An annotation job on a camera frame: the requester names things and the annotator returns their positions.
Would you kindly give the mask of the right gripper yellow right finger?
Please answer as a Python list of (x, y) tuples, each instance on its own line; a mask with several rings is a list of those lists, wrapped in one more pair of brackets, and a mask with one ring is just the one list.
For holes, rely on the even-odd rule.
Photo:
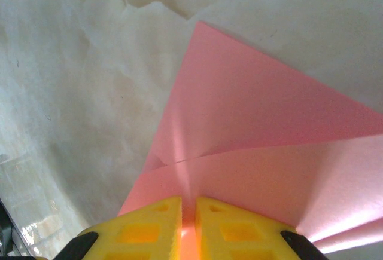
[(200, 259), (326, 259), (305, 236), (280, 221), (218, 201), (196, 200)]

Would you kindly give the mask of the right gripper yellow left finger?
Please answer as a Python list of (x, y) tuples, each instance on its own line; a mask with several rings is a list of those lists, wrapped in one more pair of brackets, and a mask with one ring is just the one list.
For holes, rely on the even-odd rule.
[(182, 199), (169, 197), (89, 227), (60, 259), (180, 259)]

